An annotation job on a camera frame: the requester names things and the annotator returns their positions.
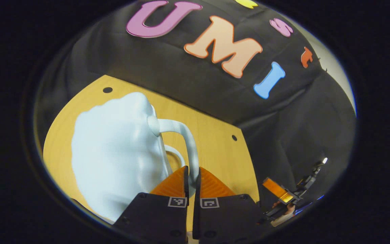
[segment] peach letter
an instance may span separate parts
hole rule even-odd
[[[184,46],[187,53],[205,59],[209,53],[207,48],[213,44],[212,62],[218,63],[226,57],[230,60],[222,63],[222,68],[228,74],[241,78],[243,70],[251,59],[263,48],[256,40],[246,38],[234,42],[234,26],[218,16],[210,16],[211,25],[195,40]]]
[[[167,5],[168,1],[154,1],[144,3],[142,8],[129,20],[126,31],[135,37],[154,38],[166,35],[172,31],[180,21],[192,10],[200,10],[202,6],[190,2],[177,2],[175,9],[157,26],[144,25],[145,20],[160,6]]]

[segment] orange letter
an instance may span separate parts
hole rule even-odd
[[[308,61],[312,62],[312,52],[306,46],[304,49],[305,52],[300,56],[300,62],[302,62],[304,68],[308,68]]]
[[[246,38],[234,42],[234,26],[221,17],[210,16],[212,24],[195,40],[184,46],[187,53],[199,58],[206,58],[207,48],[213,44],[212,62],[218,63],[232,55],[230,60],[222,63],[222,68],[228,74],[241,78],[243,69],[249,61],[263,48],[256,40]]]

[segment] blue letter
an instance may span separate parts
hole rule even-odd
[[[276,85],[276,83],[285,77],[285,71],[277,62],[272,62],[272,69],[264,78],[260,84],[254,85],[254,91],[260,97],[267,99],[269,97],[270,90]]]

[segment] mug handle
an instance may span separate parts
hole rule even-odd
[[[180,167],[185,167],[186,166],[185,159],[183,159],[183,156],[180,154],[179,151],[177,151],[177,149],[175,149],[175,148],[173,148],[171,146],[165,145],[165,151],[169,151],[169,152],[177,155],[177,157],[178,157],[178,159],[180,160],[180,163],[181,163]]]
[[[189,197],[193,196],[196,189],[196,180],[199,174],[199,162],[195,139],[191,131],[181,122],[170,119],[158,119],[156,116],[149,116],[147,118],[147,122],[150,130],[156,136],[159,136],[163,132],[173,131],[181,134],[185,139],[189,157]]]

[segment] black cloth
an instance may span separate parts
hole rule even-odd
[[[193,0],[203,9],[192,11],[168,34],[134,37],[126,24],[144,2],[118,9],[77,34],[43,73],[35,116],[42,147],[65,104],[100,76],[109,75],[241,128],[259,182],[269,176],[293,190],[315,161],[328,157],[311,189],[314,196],[308,192],[308,199],[329,189],[347,167],[356,118],[344,91],[322,70],[305,37],[277,12],[261,5],[248,9],[233,0]],[[161,23],[175,2],[158,8],[145,24]],[[183,49],[210,26],[211,15],[234,25],[234,41],[253,38],[263,47],[240,79],[223,71],[222,62],[212,63],[212,46],[205,59]],[[292,36],[284,37],[270,26],[273,18],[291,26]],[[304,47],[313,53],[308,68],[300,62]],[[253,86],[266,77],[273,61],[286,76],[263,99]],[[262,188],[260,196],[266,196]]]
[[[158,8],[147,19],[147,26],[156,26],[175,8],[175,0]],[[78,92],[102,75],[113,76],[175,99],[230,124],[243,122],[287,105],[287,100],[310,84],[322,69],[319,62],[303,68],[300,57],[304,47],[311,48],[303,35],[277,12],[264,6],[245,8],[233,0],[194,0],[203,9],[192,11],[168,34],[157,38],[134,37],[126,24],[141,8],[137,1],[121,8],[75,37],[56,57],[42,82],[37,110],[42,126],[39,138],[45,135],[64,105]],[[200,59],[186,53],[183,46],[194,42],[217,15],[234,25],[234,41],[253,38],[263,47],[261,54],[248,63],[240,79],[223,71],[221,63],[212,63],[209,56]],[[284,37],[269,24],[279,18],[294,32]],[[286,72],[271,90],[269,99],[253,89],[271,70],[275,61]]]

